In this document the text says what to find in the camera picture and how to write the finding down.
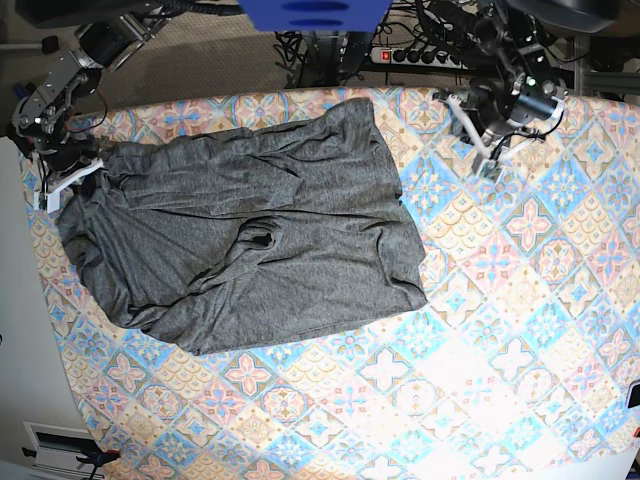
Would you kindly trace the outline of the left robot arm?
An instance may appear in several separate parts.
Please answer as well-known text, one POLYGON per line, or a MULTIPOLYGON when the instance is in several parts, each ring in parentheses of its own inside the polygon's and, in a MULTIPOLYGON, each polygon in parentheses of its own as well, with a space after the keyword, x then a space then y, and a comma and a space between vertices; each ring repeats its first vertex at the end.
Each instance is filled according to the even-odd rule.
POLYGON ((618 1, 480 1, 471 38, 497 63, 498 84, 473 78, 434 98, 448 107, 460 139, 476 148, 471 170, 497 182, 512 158, 541 141, 563 120, 566 91, 541 43, 550 24, 584 34, 599 32, 620 12, 618 1))

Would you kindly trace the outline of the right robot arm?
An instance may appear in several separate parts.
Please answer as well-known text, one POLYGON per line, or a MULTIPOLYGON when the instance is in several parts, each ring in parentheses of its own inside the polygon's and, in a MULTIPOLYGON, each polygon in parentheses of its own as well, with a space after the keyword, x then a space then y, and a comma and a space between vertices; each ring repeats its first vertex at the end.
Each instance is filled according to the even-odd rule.
POLYGON ((67 125, 75 102, 95 93, 104 70, 121 66, 178 11, 161 1, 18 1, 16 12, 37 28, 78 28, 78 45, 59 54, 42 84, 19 101, 9 134, 39 168, 33 206, 52 213, 63 189, 102 167, 92 128, 67 125))

